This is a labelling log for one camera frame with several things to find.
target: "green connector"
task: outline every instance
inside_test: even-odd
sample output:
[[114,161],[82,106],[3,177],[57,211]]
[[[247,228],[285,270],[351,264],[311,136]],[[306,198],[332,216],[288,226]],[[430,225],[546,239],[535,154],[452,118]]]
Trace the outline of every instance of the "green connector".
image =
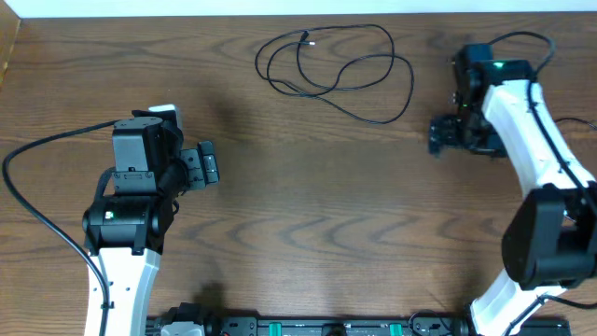
[[270,323],[270,336],[282,336],[282,323]]
[[391,324],[390,325],[390,336],[402,336],[402,325],[401,324]]

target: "wood grain tabletop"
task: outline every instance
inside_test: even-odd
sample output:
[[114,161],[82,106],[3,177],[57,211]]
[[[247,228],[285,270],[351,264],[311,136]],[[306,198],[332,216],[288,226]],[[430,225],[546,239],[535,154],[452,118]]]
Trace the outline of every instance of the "wood grain tabletop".
[[[283,96],[257,76],[255,54],[269,39],[352,23],[382,25],[412,62],[415,90],[398,121],[368,125]],[[539,78],[552,116],[596,119],[595,13],[27,20],[0,92],[0,155],[133,109],[176,104],[186,147],[215,143],[221,183],[179,198],[150,314],[181,301],[262,315],[459,313],[503,268],[500,240],[521,190],[508,160],[457,150],[438,159],[427,154],[426,132],[434,116],[455,113],[454,52],[514,30],[558,44]],[[305,72],[327,85],[352,58],[388,50],[375,30],[310,39]],[[505,58],[539,60],[545,51],[523,37],[496,46]],[[294,57],[281,52],[272,73],[300,83]],[[340,84],[364,83],[387,65],[356,64]],[[396,63],[379,85],[329,99],[388,119],[408,87],[408,70]],[[597,133],[570,122],[561,130],[597,174]],[[114,162],[110,132],[36,148],[11,165],[19,190],[80,243],[97,178]],[[4,184],[0,195],[1,333],[82,334],[85,265]],[[596,293],[590,280],[564,297],[596,301]],[[549,303],[539,314],[567,317],[575,335],[594,334],[594,313]]]

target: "white wall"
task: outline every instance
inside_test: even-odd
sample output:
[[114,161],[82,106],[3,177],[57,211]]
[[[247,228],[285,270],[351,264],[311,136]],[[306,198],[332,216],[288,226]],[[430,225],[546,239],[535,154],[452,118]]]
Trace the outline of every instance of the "white wall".
[[597,11],[597,0],[5,0],[22,18]]

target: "wooden table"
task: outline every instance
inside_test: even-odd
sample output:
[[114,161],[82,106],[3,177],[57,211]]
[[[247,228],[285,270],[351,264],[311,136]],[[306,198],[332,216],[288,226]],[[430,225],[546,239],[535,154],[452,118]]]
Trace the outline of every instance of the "wooden table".
[[[358,122],[320,102],[285,97],[257,77],[255,54],[270,38],[359,22],[386,27],[415,68],[412,104],[397,122]],[[508,160],[456,150],[430,156],[426,130],[432,117],[454,113],[452,54],[513,30],[544,33],[559,45],[540,78],[552,115],[595,119],[596,14],[28,20],[0,93],[0,154],[125,119],[132,109],[177,104],[187,146],[215,142],[222,181],[179,199],[149,313],[180,301],[263,315],[459,312],[502,269],[500,239],[521,191]],[[372,31],[310,39],[317,45],[305,50],[305,70],[324,83],[349,59],[387,50]],[[538,60],[545,48],[518,38],[497,51]],[[387,62],[358,65],[342,83],[373,78]],[[272,71],[299,78],[293,50]],[[361,116],[388,118],[407,88],[397,63],[382,84],[331,99]],[[597,173],[597,133],[574,123],[562,131]],[[11,173],[35,206],[82,243],[81,216],[112,164],[103,130],[31,150]],[[81,334],[86,267],[0,190],[0,330]],[[565,297],[597,299],[596,290],[587,281]],[[555,303],[540,312],[565,315],[576,335],[593,333],[593,313]]]

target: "robotic arm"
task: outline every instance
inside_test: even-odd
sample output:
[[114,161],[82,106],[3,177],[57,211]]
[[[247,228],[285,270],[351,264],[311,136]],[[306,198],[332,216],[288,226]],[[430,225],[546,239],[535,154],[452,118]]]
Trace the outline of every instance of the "robotic arm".
[[[454,58],[459,105],[456,116],[432,121],[429,150],[462,147],[476,154],[509,156],[525,198],[502,241],[505,269],[488,291],[470,305],[473,334],[517,334],[543,303],[596,272],[597,223],[594,209],[579,197],[530,112],[527,89],[548,136],[572,174],[593,199],[594,177],[570,151],[551,119],[541,86],[531,83],[527,61],[493,59],[490,44],[463,47]],[[563,226],[564,217],[573,226]]]
[[[181,118],[174,105],[132,111],[114,125],[116,167],[106,170],[83,216],[85,247],[109,284],[105,335],[144,335],[147,305],[160,268],[164,235],[178,212],[179,193],[219,181],[211,142],[182,149]],[[110,178],[114,195],[104,196]],[[90,269],[86,336],[100,332],[103,295]]]

